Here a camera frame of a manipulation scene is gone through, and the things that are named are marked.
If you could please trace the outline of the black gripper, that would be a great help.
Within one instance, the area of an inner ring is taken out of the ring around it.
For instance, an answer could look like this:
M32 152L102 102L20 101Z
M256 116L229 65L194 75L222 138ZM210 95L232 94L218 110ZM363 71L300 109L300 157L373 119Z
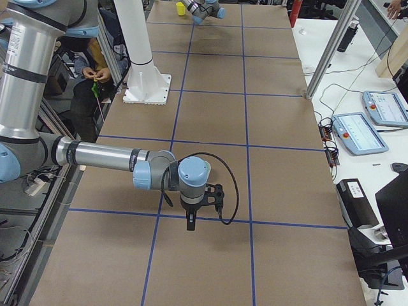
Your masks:
M194 231L195 230L195 219L197 211L204 206L204 201L201 200L197 203L188 203L184 200L181 201L182 208L186 211L186 230Z

